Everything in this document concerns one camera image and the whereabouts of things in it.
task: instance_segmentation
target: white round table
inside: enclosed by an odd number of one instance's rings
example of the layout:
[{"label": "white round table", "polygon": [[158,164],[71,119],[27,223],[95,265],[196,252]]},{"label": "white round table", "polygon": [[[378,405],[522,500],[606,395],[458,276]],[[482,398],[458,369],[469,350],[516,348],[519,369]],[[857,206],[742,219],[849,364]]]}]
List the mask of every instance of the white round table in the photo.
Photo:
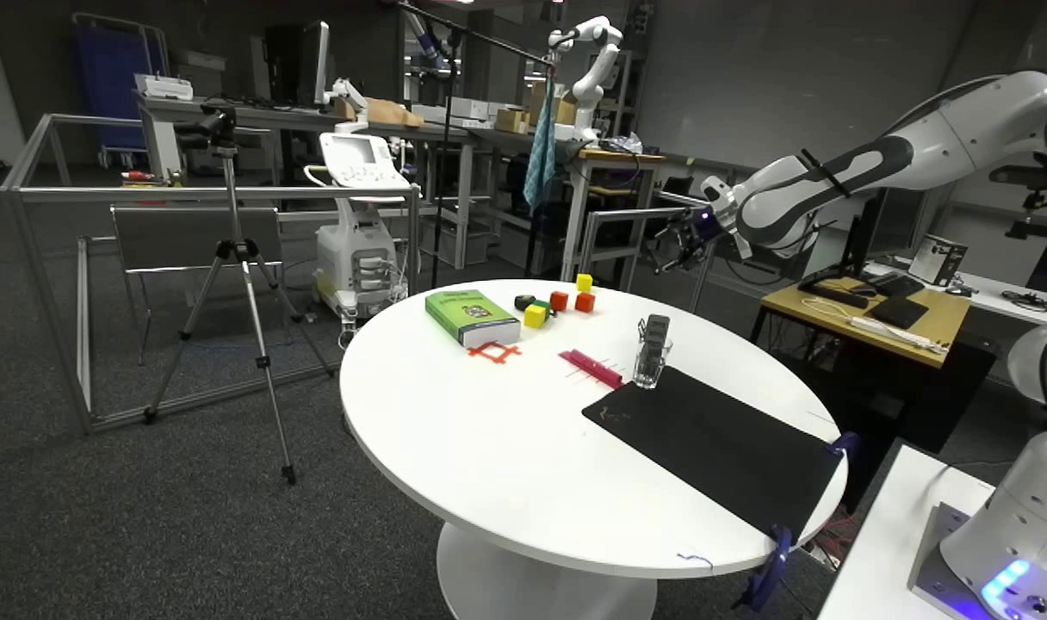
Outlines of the white round table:
[{"label": "white round table", "polygon": [[[469,282],[488,299],[547,297],[569,282]],[[672,316],[668,364],[765,413],[838,440],[827,405],[772,353],[684,310],[595,290],[595,312],[522,332],[507,364],[470,357],[411,297],[358,332],[339,364],[346,427],[374,467],[443,519],[436,578],[458,620],[639,620],[657,578],[765,566],[772,542],[647,462],[583,405],[609,387],[559,357],[578,348],[630,378],[637,319]],[[803,527],[838,510],[841,462]]]}]

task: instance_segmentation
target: tripod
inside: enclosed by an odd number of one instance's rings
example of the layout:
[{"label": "tripod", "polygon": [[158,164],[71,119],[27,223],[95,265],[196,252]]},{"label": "tripod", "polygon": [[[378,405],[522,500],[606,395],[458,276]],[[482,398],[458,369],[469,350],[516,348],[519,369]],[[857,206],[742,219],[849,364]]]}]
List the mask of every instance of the tripod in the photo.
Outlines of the tripod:
[{"label": "tripod", "polygon": [[264,378],[264,390],[267,390],[267,405],[273,405],[273,421],[274,421],[274,437],[279,437],[279,454],[282,454],[282,477],[289,485],[297,485],[297,467],[292,467],[292,457],[289,457],[289,449],[284,449],[284,430],[282,430],[282,413],[279,413],[279,395],[274,395],[274,378],[273,378],[273,353],[267,353],[267,344],[260,338],[260,319],[257,319],[257,304],[256,304],[256,287],[250,287],[250,268],[260,273],[264,287],[279,297],[279,304],[284,305],[289,319],[297,322],[300,338],[311,344],[311,350],[318,353],[325,374],[334,378],[334,369],[325,363],[325,353],[318,350],[318,344],[311,341],[306,326],[304,326],[304,312],[289,304],[284,290],[273,280],[257,243],[250,237],[244,237],[244,228],[240,228],[240,198],[236,198],[236,175],[234,175],[234,157],[236,157],[236,142],[234,142],[234,127],[236,127],[236,118],[230,107],[212,107],[207,111],[212,115],[210,118],[210,149],[219,162],[219,175],[225,175],[225,186],[227,186],[227,214],[230,214],[230,234],[234,237],[225,237],[215,241],[215,252],[212,252],[212,265],[203,280],[203,290],[196,297],[196,305],[188,310],[181,332],[180,332],[180,348],[153,390],[153,398],[144,405],[144,425],[153,425],[158,421],[158,404],[166,398],[166,390],[180,369],[180,357],[194,338],[194,326],[207,305],[207,297],[210,297],[210,287],[215,280],[215,273],[230,262],[240,265],[240,280],[244,280],[244,297],[248,297],[248,316],[250,316],[250,335],[256,335],[256,369],[260,373]]}]

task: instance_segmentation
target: table pedestal base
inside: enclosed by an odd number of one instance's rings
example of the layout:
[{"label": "table pedestal base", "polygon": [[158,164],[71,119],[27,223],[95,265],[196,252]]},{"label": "table pedestal base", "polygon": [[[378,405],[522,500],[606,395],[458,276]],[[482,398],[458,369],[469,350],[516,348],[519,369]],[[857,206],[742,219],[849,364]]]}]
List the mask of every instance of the table pedestal base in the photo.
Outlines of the table pedestal base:
[{"label": "table pedestal base", "polygon": [[657,582],[569,570],[443,522],[440,593],[454,620],[647,620]]}]

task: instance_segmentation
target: black cloth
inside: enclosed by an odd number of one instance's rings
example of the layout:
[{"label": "black cloth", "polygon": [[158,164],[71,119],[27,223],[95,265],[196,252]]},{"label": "black cloth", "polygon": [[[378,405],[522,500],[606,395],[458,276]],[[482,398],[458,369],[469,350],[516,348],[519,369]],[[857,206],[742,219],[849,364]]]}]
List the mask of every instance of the black cloth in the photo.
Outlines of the black cloth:
[{"label": "black cloth", "polygon": [[803,530],[841,452],[675,369],[657,390],[624,387],[584,418],[752,527]]}]

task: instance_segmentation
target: light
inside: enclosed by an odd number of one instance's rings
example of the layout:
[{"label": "light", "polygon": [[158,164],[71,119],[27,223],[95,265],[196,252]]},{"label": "light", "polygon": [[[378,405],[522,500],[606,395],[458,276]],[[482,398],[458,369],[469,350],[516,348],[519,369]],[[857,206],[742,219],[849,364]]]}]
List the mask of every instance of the light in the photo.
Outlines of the light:
[{"label": "light", "polygon": [[980,586],[980,600],[990,609],[1002,609],[1005,588],[1013,588],[1029,570],[1029,561],[1010,561],[990,582]]}]

